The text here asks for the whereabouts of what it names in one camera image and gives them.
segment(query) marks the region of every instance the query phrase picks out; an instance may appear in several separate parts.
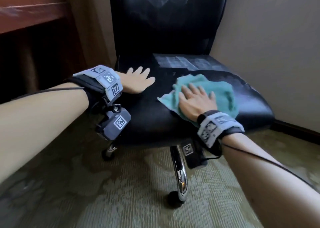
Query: chair leg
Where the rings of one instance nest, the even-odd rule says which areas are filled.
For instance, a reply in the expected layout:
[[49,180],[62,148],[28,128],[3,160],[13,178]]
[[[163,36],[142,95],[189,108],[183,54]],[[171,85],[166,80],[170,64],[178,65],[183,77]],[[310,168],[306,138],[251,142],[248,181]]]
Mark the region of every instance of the chair leg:
[[177,179],[178,191],[170,192],[168,204],[173,208],[179,208],[186,202],[188,196],[187,172],[180,148],[178,146],[170,146],[170,153]]
[[111,161],[114,159],[115,154],[114,151],[117,149],[117,147],[115,147],[114,145],[110,145],[108,149],[104,149],[101,152],[102,158],[104,161]]

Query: carpeted floor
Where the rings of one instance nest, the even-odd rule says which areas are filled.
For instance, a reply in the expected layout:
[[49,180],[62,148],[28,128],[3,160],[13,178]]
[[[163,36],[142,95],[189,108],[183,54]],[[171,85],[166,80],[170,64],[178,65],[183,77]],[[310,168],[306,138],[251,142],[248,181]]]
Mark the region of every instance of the carpeted floor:
[[[189,198],[172,210],[169,148],[119,149],[103,162],[107,142],[89,125],[79,117],[0,186],[0,227],[262,227],[224,158],[189,171]],[[271,130],[250,137],[320,190],[320,146]]]

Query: teal cloth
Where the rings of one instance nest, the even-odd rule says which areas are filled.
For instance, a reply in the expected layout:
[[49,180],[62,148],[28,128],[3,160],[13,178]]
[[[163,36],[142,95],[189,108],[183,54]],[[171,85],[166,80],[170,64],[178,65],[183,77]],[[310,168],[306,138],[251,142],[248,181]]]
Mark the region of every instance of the teal cloth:
[[196,87],[202,86],[208,95],[213,91],[216,95],[218,110],[228,114],[234,119],[236,118],[239,110],[235,101],[232,85],[224,81],[209,81],[204,75],[187,75],[177,78],[177,83],[173,85],[173,91],[162,97],[158,97],[158,100],[167,108],[177,113],[182,119],[198,127],[198,123],[189,120],[179,108],[179,92],[181,92],[182,85],[188,86],[189,83],[194,84]]

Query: black cable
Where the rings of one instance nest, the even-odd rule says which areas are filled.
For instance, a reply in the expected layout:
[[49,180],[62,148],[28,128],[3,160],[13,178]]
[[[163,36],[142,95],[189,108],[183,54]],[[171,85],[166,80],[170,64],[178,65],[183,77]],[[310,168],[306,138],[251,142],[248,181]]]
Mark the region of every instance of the black cable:
[[[245,150],[242,150],[242,149],[238,149],[238,148],[232,147],[232,146],[227,145],[227,144],[223,144],[223,143],[222,143],[222,145],[224,145],[224,146],[226,146],[226,147],[228,147],[228,148],[234,149],[234,150],[236,150],[236,151],[239,151],[239,152],[246,153],[246,154],[248,154],[248,155],[257,157],[258,159],[261,159],[261,160],[266,161],[266,162],[268,162],[268,163],[270,163],[270,164],[272,164],[272,165],[275,165],[275,166],[281,168],[282,170],[285,170],[285,171],[289,172],[290,174],[294,175],[296,178],[300,179],[300,180],[303,181],[305,184],[307,184],[308,186],[310,186],[313,190],[315,190],[316,192],[318,192],[312,184],[310,184],[309,182],[307,182],[307,181],[304,180],[303,178],[299,177],[299,176],[298,176],[297,174],[295,174],[294,172],[290,171],[288,168],[286,168],[286,167],[284,167],[284,166],[282,166],[282,165],[280,165],[280,164],[278,164],[278,163],[275,163],[275,162],[273,162],[273,161],[271,161],[271,160],[269,160],[269,159],[267,159],[267,158],[264,158],[264,157],[262,157],[262,156],[258,156],[258,155],[254,154],[254,153],[251,153],[251,152],[248,152],[248,151],[245,151]],[[221,157],[221,156],[219,156],[219,157],[212,157],[212,158],[205,158],[205,159],[202,159],[202,160],[203,160],[203,161],[214,160],[214,159],[219,159],[220,157]]]
[[41,90],[41,91],[37,91],[37,92],[33,92],[33,93],[28,93],[28,94],[19,96],[19,97],[17,97],[17,98],[12,99],[12,101],[13,101],[13,100],[20,99],[20,98],[23,98],[23,97],[28,97],[28,96],[31,96],[31,95],[35,95],[35,94],[38,94],[38,93],[43,93],[43,92],[54,92],[54,91],[64,91],[64,90],[78,90],[78,89],[84,89],[84,87],[80,86],[80,87],[66,87],[66,88],[46,89],[46,90]]

